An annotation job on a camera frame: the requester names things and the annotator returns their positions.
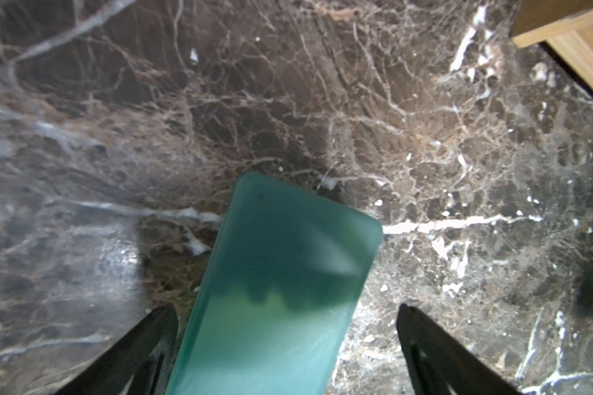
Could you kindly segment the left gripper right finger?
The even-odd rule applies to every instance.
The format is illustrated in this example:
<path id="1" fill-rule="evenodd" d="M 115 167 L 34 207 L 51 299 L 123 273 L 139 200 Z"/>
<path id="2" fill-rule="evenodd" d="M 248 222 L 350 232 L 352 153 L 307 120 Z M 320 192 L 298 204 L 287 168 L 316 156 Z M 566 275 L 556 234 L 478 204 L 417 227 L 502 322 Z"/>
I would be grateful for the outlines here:
<path id="1" fill-rule="evenodd" d="M 402 304 L 396 329 L 416 394 L 518 394 L 420 309 Z"/>

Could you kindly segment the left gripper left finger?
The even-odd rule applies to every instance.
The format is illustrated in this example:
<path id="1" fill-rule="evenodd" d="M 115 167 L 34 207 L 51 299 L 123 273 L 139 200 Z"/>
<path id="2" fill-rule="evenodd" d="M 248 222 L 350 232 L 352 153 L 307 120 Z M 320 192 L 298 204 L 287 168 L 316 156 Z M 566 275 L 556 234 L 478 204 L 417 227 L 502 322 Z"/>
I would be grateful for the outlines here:
<path id="1" fill-rule="evenodd" d="M 174 306 L 154 309 L 58 394 L 164 394 L 175 358 Z"/>

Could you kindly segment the dark green pencil case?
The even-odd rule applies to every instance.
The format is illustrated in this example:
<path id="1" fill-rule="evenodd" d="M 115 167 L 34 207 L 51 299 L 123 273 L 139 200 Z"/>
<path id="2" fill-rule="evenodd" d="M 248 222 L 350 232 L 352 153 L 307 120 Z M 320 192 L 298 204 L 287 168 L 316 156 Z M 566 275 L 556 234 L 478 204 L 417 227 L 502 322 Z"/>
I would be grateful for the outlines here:
<path id="1" fill-rule="evenodd" d="M 166 391 L 324 393 L 382 240 L 367 214 L 242 175 Z"/>

